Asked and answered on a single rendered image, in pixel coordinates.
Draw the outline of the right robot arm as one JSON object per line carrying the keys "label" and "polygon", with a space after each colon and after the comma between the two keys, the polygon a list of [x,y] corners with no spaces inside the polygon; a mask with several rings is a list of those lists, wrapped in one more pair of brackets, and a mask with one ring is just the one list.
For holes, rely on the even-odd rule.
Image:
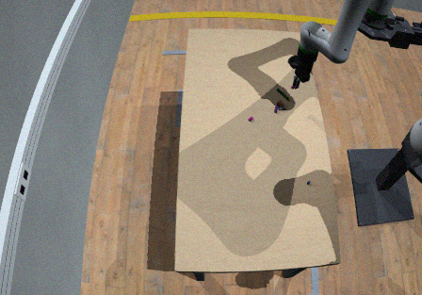
{"label": "right robot arm", "polygon": [[344,63],[349,58],[361,22],[377,30],[386,27],[393,30],[395,20],[404,22],[403,17],[398,17],[391,11],[394,2],[395,0],[344,0],[333,33],[313,21],[301,26],[301,51],[308,55],[320,52],[333,63]]}

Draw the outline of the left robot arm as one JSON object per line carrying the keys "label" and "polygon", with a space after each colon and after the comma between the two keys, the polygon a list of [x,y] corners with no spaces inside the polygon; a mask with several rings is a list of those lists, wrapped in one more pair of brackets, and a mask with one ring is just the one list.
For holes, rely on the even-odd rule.
{"label": "left robot arm", "polygon": [[413,151],[422,162],[422,119],[414,124],[410,135],[410,143]]}

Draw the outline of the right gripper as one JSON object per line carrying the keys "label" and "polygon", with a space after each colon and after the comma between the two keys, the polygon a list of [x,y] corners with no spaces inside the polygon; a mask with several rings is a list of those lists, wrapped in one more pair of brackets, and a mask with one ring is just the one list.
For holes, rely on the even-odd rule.
{"label": "right gripper", "polygon": [[309,81],[310,72],[312,71],[314,62],[317,60],[317,55],[318,53],[316,55],[305,54],[304,52],[301,51],[300,46],[299,46],[298,55],[295,55],[288,60],[288,64],[293,69],[295,69],[295,76],[294,76],[294,81],[292,85],[292,86],[295,86],[294,89],[297,89],[299,87],[300,81],[302,83]]}

